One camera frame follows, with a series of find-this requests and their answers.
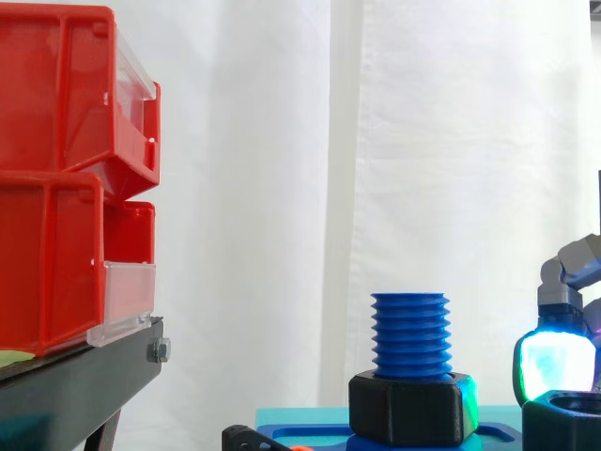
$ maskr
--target black metal shelf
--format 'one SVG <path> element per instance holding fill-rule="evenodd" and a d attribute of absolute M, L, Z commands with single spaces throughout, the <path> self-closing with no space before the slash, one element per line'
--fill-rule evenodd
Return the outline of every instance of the black metal shelf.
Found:
<path fill-rule="evenodd" d="M 161 373 L 162 319 L 104 348 L 87 345 L 0 369 L 0 450 L 111 449 L 120 409 Z"/>

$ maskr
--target plastic drawer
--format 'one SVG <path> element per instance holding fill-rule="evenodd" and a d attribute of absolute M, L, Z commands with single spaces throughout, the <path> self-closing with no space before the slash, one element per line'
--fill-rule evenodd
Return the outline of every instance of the plastic drawer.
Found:
<path fill-rule="evenodd" d="M 0 3 L 0 169 L 159 184 L 160 96 L 109 8 Z"/>
<path fill-rule="evenodd" d="M 0 350 L 102 346 L 149 325 L 154 207 L 102 191 L 92 174 L 0 171 Z"/>

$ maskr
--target blue tray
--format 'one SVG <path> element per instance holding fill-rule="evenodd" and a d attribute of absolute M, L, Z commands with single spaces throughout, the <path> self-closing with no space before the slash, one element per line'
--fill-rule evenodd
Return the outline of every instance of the blue tray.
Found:
<path fill-rule="evenodd" d="M 480 426 L 457 451 L 521 451 L 519 407 L 480 408 Z M 315 451 L 395 451 L 400 448 L 352 435 L 348 409 L 263 409 L 257 411 L 257 430 L 286 446 L 303 445 Z M 414 451 L 451 451 L 420 448 Z"/>

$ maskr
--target stacked storage bins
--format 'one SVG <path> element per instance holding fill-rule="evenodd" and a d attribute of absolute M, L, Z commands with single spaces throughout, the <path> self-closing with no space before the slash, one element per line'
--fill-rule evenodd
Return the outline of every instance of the stacked storage bins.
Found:
<path fill-rule="evenodd" d="M 150 325 L 160 98 L 103 7 L 0 4 L 0 351 Z"/>

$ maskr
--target black clamp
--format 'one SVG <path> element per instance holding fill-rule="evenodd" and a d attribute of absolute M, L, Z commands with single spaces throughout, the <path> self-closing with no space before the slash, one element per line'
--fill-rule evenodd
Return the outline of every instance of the black clamp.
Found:
<path fill-rule="evenodd" d="M 222 451 L 292 451 L 290 448 L 259 434 L 247 426 L 230 426 L 222 432 Z"/>

